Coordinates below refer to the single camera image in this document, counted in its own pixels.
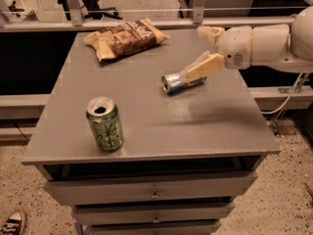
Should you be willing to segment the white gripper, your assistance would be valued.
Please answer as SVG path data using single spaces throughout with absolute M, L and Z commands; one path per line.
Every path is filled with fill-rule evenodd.
M 193 63 L 185 68 L 185 75 L 190 80 L 207 77 L 219 73 L 224 67 L 230 70 L 246 70 L 250 66 L 252 27 L 204 26 L 197 28 L 199 38 L 209 47 L 217 41 L 218 53 L 208 51 L 201 54 Z

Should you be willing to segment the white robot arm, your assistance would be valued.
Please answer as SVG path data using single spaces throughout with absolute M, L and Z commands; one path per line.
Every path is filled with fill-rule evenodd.
M 191 80 L 224 68 L 246 70 L 265 66 L 296 73 L 310 73 L 313 69 L 313 7 L 296 15 L 292 24 L 229 29 L 200 26 L 198 35 L 208 43 L 208 50 L 185 69 Z

